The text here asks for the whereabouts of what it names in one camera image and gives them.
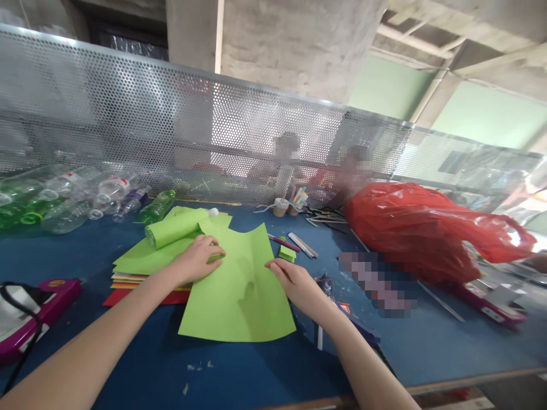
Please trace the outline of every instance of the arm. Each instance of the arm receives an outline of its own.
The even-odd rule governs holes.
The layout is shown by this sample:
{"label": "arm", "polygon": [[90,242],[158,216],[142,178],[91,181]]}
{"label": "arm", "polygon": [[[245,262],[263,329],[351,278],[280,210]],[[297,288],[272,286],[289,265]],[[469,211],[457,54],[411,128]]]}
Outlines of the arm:
{"label": "arm", "polygon": [[147,278],[0,400],[0,408],[87,410],[142,324],[177,286],[207,276],[225,255],[212,236],[200,235],[164,269]]}
{"label": "arm", "polygon": [[329,334],[360,408],[420,409],[307,270],[283,259],[274,259],[266,267],[273,271],[296,307]]}

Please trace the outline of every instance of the hand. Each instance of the hand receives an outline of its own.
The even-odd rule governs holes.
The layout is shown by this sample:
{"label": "hand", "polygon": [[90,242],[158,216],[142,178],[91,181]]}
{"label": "hand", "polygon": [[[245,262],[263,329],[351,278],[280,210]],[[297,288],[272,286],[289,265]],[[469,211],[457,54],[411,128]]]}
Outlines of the hand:
{"label": "hand", "polygon": [[320,326],[333,307],[337,310],[306,269],[280,258],[264,266],[272,270],[291,302]]}
{"label": "hand", "polygon": [[177,278],[178,285],[195,282],[222,265],[222,259],[207,263],[213,255],[226,255],[214,236],[199,235],[167,267]]}

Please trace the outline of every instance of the clear plastic bottle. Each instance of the clear plastic bottle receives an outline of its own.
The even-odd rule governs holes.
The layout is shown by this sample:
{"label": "clear plastic bottle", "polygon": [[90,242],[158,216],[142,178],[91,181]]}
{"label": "clear plastic bottle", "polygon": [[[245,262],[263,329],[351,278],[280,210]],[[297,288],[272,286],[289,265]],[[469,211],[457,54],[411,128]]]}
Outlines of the clear plastic bottle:
{"label": "clear plastic bottle", "polygon": [[20,179],[3,183],[0,187],[0,207],[32,198],[43,184],[36,179]]}
{"label": "clear plastic bottle", "polygon": [[107,204],[99,204],[97,201],[93,202],[93,209],[89,211],[89,219],[97,220],[101,219],[104,215],[115,214],[120,208],[118,201],[111,201]]}
{"label": "clear plastic bottle", "polygon": [[25,204],[14,202],[0,207],[0,229],[8,229],[19,223],[25,211]]}
{"label": "clear plastic bottle", "polygon": [[120,208],[112,215],[112,220],[116,223],[122,223],[129,213],[138,211],[148,199],[150,189],[149,185],[140,185],[137,189],[131,190],[121,200]]}
{"label": "clear plastic bottle", "polygon": [[66,198],[57,198],[53,201],[46,201],[40,198],[34,198],[25,208],[25,212],[21,217],[21,223],[25,225],[34,225],[40,223],[46,213],[53,208],[61,205]]}
{"label": "clear plastic bottle", "polygon": [[3,179],[0,182],[0,207],[31,199],[43,188],[45,181],[67,170],[66,165],[53,164]]}
{"label": "clear plastic bottle", "polygon": [[137,182],[137,174],[128,171],[119,172],[99,184],[99,193],[95,201],[100,204],[107,204],[113,200],[119,202],[129,193],[131,185]]}
{"label": "clear plastic bottle", "polygon": [[74,189],[84,189],[98,175],[100,172],[92,166],[84,166],[59,175],[46,182],[45,189],[40,192],[40,199],[55,200],[60,196],[68,198]]}
{"label": "clear plastic bottle", "polygon": [[91,206],[92,203],[88,200],[65,201],[45,215],[42,220],[42,228],[58,235],[69,233],[84,224]]}
{"label": "clear plastic bottle", "polygon": [[161,192],[150,205],[138,213],[139,222],[146,225],[161,221],[175,202],[176,192],[173,190]]}

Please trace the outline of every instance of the rolled green paper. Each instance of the rolled green paper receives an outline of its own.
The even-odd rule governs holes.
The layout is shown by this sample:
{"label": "rolled green paper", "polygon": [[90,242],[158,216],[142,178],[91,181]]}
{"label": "rolled green paper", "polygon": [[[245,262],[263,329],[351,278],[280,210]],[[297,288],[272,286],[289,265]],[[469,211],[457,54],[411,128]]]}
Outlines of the rolled green paper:
{"label": "rolled green paper", "polygon": [[216,208],[210,210],[199,208],[148,225],[144,228],[144,233],[150,246],[160,249],[192,232],[198,231],[199,222],[217,215],[218,209]]}

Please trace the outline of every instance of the green construction paper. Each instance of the green construction paper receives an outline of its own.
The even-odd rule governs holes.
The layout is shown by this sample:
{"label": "green construction paper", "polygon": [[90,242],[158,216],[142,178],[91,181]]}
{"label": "green construction paper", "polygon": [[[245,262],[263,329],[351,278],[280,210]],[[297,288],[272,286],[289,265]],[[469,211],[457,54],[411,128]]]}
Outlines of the green construction paper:
{"label": "green construction paper", "polygon": [[279,257],[294,263],[296,260],[296,252],[281,245],[281,248],[279,248]]}
{"label": "green construction paper", "polygon": [[[180,213],[191,210],[192,208],[174,207],[169,214],[165,216],[165,219],[173,218]],[[221,213],[210,220],[215,225],[228,227],[232,217],[228,214]],[[147,239],[143,239],[114,261],[114,264],[116,265],[114,267],[114,272],[150,275],[169,265],[171,261],[184,251],[188,245],[193,242],[195,237],[200,234],[201,232],[193,232],[157,251],[149,245]]]}
{"label": "green construction paper", "polygon": [[161,249],[192,232],[199,231],[199,222],[207,218],[209,215],[203,208],[178,212],[172,218],[148,225],[144,232],[150,244],[156,249]]}
{"label": "green construction paper", "polygon": [[274,258],[266,226],[239,233],[199,223],[226,251],[222,265],[194,283],[178,333],[222,342],[267,342],[296,330],[285,291],[264,267]]}

